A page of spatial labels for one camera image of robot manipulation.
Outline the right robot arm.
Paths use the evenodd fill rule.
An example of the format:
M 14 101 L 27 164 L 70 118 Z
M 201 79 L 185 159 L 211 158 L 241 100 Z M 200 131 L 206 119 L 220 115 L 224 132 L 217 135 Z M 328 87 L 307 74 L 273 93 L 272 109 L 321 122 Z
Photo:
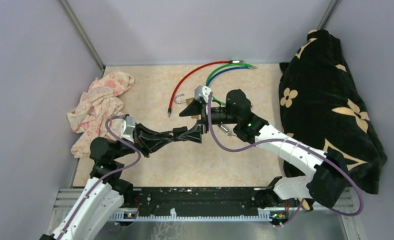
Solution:
M 241 89 L 227 93 L 225 106 L 210 107 L 212 90 L 198 86 L 192 102 L 179 113 L 180 117 L 201 117 L 205 127 L 233 124 L 233 132 L 251 147 L 259 147 L 276 154 L 299 169 L 294 177 L 275 177 L 266 187 L 266 199 L 272 206 L 285 200 L 312 199 L 333 208 L 347 185 L 347 170 L 343 156 L 312 148 L 276 129 L 267 120 L 252 112 L 251 101 Z

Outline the large brass padlock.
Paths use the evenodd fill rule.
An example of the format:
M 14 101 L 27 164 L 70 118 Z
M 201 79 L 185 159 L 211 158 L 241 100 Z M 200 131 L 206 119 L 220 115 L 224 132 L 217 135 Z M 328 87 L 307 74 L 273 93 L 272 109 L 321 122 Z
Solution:
M 190 105 L 193 101 L 195 101 L 195 98 L 194 97 L 190 97 L 190 98 L 187 98 L 187 99 L 181 99 L 181 97 L 183 97 L 184 96 L 184 94 L 178 94 L 178 95 L 176 95 L 174 98 L 173 98 L 173 102 L 175 103 L 175 104 L 187 104 L 187 105 Z

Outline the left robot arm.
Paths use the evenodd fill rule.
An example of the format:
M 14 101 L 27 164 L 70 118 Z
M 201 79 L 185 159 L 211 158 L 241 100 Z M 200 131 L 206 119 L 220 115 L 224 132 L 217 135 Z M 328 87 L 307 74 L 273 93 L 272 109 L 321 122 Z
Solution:
M 133 184 L 122 180 L 122 171 L 138 163 L 125 165 L 117 162 L 120 157 L 137 154 L 137 158 L 149 157 L 161 147 L 175 140 L 172 131 L 157 132 L 138 123 L 121 122 L 121 134 L 111 130 L 114 139 L 97 137 L 90 144 L 90 158 L 94 161 L 84 189 L 72 209 L 61 223 L 42 240 L 93 240 L 121 206 L 134 203 Z

